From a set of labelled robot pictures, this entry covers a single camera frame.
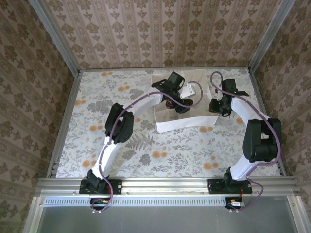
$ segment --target white box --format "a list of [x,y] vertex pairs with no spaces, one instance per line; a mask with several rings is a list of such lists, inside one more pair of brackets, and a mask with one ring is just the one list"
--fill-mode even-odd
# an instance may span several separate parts
[[[153,73],[151,83],[168,79],[172,72]],[[208,126],[214,125],[217,121],[218,114],[211,113],[208,110],[209,103],[212,99],[210,89],[207,83],[206,72],[204,69],[176,71],[185,78],[185,84],[189,81],[197,81],[203,89],[203,99],[195,107],[183,114],[178,114],[174,109],[167,109],[165,101],[154,106],[155,123],[159,133],[176,130],[184,127]],[[189,97],[196,103],[201,96],[200,88],[195,83],[191,84],[196,95]]]

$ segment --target floral table surface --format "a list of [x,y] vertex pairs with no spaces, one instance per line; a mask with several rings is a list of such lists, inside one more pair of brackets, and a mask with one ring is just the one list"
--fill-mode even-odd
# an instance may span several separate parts
[[[84,72],[56,177],[85,177],[104,142],[104,124],[112,104],[128,105],[151,86],[153,72],[129,70]],[[206,69],[210,74],[216,69]],[[247,69],[218,69],[234,78],[258,106]],[[111,177],[223,176],[242,156],[245,125],[236,113],[216,124],[158,133],[153,109],[135,119],[132,137],[118,151]],[[260,167],[254,176],[279,176],[277,165]]]

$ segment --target damask wallpaper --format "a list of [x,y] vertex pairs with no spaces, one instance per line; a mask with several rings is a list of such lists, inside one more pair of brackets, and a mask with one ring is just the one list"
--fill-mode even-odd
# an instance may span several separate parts
[[280,0],[43,0],[80,69],[248,66]]
[[283,160],[311,219],[311,1],[296,0],[255,72],[265,107],[282,122]]
[[73,77],[27,0],[0,1],[0,232],[20,232]]

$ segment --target purple cable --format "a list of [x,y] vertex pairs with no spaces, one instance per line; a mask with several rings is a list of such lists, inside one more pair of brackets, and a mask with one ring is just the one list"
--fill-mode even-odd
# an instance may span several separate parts
[[240,208],[239,211],[241,211],[241,210],[245,210],[245,209],[249,208],[250,206],[252,206],[252,205],[255,203],[255,201],[257,201],[258,198],[259,198],[259,197],[262,195],[262,193],[263,193],[263,186],[262,186],[261,184],[255,182],[255,181],[251,180],[251,179],[249,178],[249,175],[250,175],[258,166],[269,166],[269,165],[276,164],[276,163],[279,161],[279,159],[281,158],[281,142],[280,142],[280,140],[279,140],[279,138],[278,138],[278,136],[277,136],[275,130],[273,129],[273,127],[271,126],[271,124],[268,122],[268,120],[260,113],[260,111],[257,110],[257,108],[256,108],[249,100],[245,99],[244,97],[241,97],[241,96],[238,96],[238,95],[235,95],[235,94],[232,94],[232,93],[223,91],[222,89],[218,88],[218,87],[213,83],[213,80],[212,80],[212,79],[213,79],[213,75],[214,75],[215,73],[219,74],[220,77],[221,77],[221,80],[223,80],[223,75],[221,74],[221,72],[219,72],[219,71],[213,72],[213,73],[211,74],[211,76],[210,76],[210,82],[211,82],[211,84],[213,85],[213,87],[216,88],[218,91],[220,91],[220,92],[222,92],[222,93],[225,93],[225,94],[234,96],[234,97],[236,97],[236,98],[239,98],[239,99],[245,101],[245,102],[258,114],[258,116],[260,116],[260,118],[264,120],[264,122],[267,124],[267,126],[269,127],[269,129],[271,130],[273,136],[274,136],[275,139],[276,139],[276,145],[277,145],[277,156],[276,156],[276,159],[275,159],[274,161],[272,161],[272,162],[269,162],[269,163],[258,163],[258,164],[256,164],[251,170],[249,170],[249,172],[247,172],[247,174],[246,174],[247,180],[248,180],[249,182],[252,182],[252,183],[254,183],[254,184],[259,185],[259,186],[261,187],[261,191],[260,191],[260,193],[255,197],[255,199],[254,199],[251,203],[249,203],[247,206],[245,206],[245,207],[243,207],[243,208]]
[[[132,108],[133,105],[135,105],[135,104],[138,103],[139,101],[143,100],[144,98],[146,98],[146,97],[148,97],[148,96],[150,96],[150,95],[162,94],[162,95],[164,95],[164,96],[170,98],[173,102],[175,102],[176,104],[178,104],[178,105],[180,105],[180,106],[182,106],[182,107],[184,107],[184,108],[192,108],[192,107],[197,106],[197,105],[201,102],[201,100],[202,100],[202,98],[203,98],[203,89],[202,89],[202,86],[201,86],[197,81],[189,81],[188,83],[195,83],[195,84],[197,84],[197,85],[199,86],[199,88],[200,88],[200,91],[201,91],[200,99],[199,99],[195,104],[193,104],[193,105],[191,105],[191,106],[183,105],[183,104],[179,103],[178,101],[174,100],[173,97],[171,97],[170,95],[168,95],[168,94],[166,94],[166,93],[164,93],[164,92],[161,92],[161,91],[154,91],[154,92],[148,93],[148,94],[146,94],[146,95],[144,95],[144,96],[138,98],[138,99],[135,100],[133,103],[131,103],[130,105],[128,105],[126,108],[124,108],[124,109],[120,112],[120,114],[118,115],[118,117],[117,117],[115,123],[114,123],[113,126],[112,126],[112,129],[111,129],[111,132],[110,132],[110,137],[109,137],[109,142],[108,142],[107,145],[102,149],[102,152],[101,152],[99,161],[102,160],[103,155],[104,155],[104,151],[106,150],[106,148],[107,148],[109,145],[111,145],[111,142],[112,142],[112,135],[113,135],[113,132],[114,132],[116,126],[117,126],[117,123],[118,123],[119,119],[122,117],[122,115],[123,115],[128,109]],[[100,172],[102,178],[103,178],[103,179],[106,181],[106,183],[109,185],[110,190],[111,190],[111,194],[110,194],[109,202],[107,203],[107,205],[106,205],[103,209],[101,209],[101,210],[95,210],[95,209],[93,208],[93,205],[92,205],[92,209],[93,209],[93,211],[95,211],[95,212],[104,211],[104,210],[109,206],[109,204],[111,203],[112,197],[113,197],[112,185],[111,185],[111,183],[109,182],[109,180],[103,175],[102,163],[101,163],[101,162],[99,162],[98,168],[99,168],[99,172]]]

